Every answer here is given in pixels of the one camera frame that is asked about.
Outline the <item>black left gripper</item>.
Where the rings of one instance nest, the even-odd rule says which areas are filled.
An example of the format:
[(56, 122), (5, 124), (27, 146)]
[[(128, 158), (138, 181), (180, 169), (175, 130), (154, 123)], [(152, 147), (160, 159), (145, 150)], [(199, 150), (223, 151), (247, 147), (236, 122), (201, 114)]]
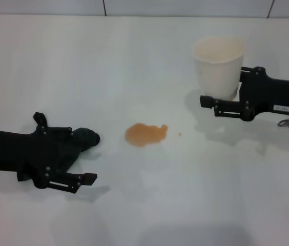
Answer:
[(53, 134), (73, 134), (70, 127), (37, 127), (31, 134), (0, 131), (0, 171), (17, 173), (18, 181), (32, 179), (38, 189), (57, 189), (50, 181), (58, 161)]

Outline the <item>white paper cup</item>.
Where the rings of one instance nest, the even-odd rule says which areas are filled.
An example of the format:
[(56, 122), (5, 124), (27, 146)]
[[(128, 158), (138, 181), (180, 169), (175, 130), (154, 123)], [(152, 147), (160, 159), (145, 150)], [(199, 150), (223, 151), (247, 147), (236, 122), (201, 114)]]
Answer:
[(238, 91), (244, 42), (237, 37), (205, 37), (193, 49), (202, 95), (233, 100)]

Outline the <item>dark rag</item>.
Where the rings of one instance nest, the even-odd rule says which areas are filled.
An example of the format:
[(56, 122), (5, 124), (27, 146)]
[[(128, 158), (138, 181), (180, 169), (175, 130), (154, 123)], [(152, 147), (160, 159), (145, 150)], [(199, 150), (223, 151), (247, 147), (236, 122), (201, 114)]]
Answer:
[(67, 172), (81, 152), (87, 151), (100, 142), (99, 134), (87, 128), (78, 128), (73, 134), (43, 134), (37, 127), (28, 134), (25, 160), (18, 168), (17, 180), (37, 179), (41, 174), (57, 171)]

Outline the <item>orange liquid stain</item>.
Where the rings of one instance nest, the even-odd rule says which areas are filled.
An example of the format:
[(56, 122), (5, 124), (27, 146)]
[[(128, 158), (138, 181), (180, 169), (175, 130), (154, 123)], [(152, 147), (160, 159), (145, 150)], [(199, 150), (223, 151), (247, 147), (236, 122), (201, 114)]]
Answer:
[(136, 123), (125, 132), (125, 141), (132, 146), (145, 147), (147, 145), (158, 144), (165, 140), (169, 127), (167, 125), (161, 125), (160, 127), (155, 125), (146, 125), (142, 123)]

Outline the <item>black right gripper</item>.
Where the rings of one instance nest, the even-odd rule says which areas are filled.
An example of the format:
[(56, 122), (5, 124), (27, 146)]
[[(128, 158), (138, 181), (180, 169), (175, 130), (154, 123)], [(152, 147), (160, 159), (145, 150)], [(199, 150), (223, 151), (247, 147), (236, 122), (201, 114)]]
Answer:
[(252, 121), (260, 113), (289, 115), (289, 80), (274, 79), (263, 67), (241, 67), (239, 101), (200, 96), (203, 108), (214, 110), (216, 117)]

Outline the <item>small black bracket piece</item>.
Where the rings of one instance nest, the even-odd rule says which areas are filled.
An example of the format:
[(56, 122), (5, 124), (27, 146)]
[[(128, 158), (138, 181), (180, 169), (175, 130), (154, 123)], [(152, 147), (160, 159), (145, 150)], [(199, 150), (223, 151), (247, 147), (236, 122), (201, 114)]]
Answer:
[(47, 119), (43, 113), (35, 112), (33, 115), (33, 119), (37, 123), (38, 126), (46, 128), (48, 126)]

